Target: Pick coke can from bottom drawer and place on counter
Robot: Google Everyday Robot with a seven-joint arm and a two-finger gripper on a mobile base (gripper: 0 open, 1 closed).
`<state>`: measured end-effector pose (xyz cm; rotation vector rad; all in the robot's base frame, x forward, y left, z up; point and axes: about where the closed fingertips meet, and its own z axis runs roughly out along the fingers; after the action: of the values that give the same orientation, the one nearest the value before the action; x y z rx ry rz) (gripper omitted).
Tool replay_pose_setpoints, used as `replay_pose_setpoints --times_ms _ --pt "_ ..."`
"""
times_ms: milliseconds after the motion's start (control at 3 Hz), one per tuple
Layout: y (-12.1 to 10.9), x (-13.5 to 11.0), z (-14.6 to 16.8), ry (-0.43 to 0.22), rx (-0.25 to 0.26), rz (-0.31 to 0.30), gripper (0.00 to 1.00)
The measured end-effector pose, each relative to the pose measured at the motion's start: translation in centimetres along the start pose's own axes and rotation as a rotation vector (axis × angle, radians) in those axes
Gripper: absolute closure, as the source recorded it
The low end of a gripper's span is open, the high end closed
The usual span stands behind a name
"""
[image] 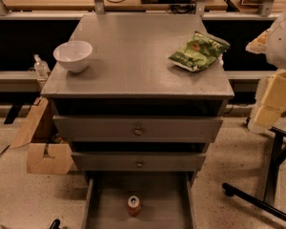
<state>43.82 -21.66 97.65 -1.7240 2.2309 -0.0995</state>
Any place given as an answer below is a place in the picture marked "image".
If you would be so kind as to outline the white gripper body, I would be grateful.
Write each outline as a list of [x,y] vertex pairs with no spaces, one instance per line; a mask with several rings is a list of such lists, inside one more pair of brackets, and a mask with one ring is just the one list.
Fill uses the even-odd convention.
[[248,129],[258,134],[270,130],[285,111],[286,70],[277,70],[258,82]]

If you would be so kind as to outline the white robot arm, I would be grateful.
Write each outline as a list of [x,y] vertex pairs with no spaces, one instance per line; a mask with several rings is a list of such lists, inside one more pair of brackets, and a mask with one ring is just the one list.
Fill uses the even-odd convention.
[[246,46],[246,50],[264,53],[267,62],[277,67],[274,74],[259,80],[250,114],[248,129],[263,133],[286,111],[286,9],[268,30]]

